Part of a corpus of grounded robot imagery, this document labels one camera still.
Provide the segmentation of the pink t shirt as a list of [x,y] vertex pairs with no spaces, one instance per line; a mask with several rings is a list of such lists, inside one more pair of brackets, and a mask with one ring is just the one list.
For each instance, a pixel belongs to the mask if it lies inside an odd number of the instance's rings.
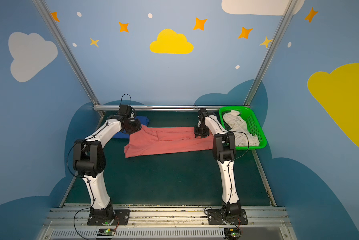
[[142,129],[129,137],[124,147],[126,158],[211,150],[213,136],[196,137],[193,127]]

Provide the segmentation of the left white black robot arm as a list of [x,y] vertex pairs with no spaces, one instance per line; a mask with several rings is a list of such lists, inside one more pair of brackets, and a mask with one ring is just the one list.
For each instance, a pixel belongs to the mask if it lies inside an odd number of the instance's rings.
[[116,219],[103,177],[105,145],[118,132],[131,135],[140,130],[141,123],[135,114],[117,114],[110,116],[92,135],[74,142],[72,167],[83,178],[90,196],[88,225],[112,225]]

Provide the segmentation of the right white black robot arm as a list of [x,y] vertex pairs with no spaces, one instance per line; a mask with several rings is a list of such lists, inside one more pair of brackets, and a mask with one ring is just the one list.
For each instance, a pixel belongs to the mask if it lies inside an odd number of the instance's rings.
[[213,137],[212,152],[221,174],[223,207],[218,215],[226,223],[242,216],[242,207],[236,190],[234,177],[234,161],[236,156],[235,135],[225,130],[217,116],[200,113],[195,126],[195,136],[205,138]]

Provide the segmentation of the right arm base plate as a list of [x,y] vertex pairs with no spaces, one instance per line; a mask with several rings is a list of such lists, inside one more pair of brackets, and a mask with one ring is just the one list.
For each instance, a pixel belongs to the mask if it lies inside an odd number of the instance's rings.
[[224,209],[207,208],[204,210],[209,225],[247,225],[249,223],[246,211],[242,209],[239,215],[228,215]]

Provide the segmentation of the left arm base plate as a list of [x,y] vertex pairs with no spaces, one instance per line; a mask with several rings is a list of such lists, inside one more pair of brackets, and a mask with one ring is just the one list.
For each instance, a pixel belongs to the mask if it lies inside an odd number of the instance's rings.
[[90,211],[87,221],[88,226],[126,226],[129,220],[130,210]]

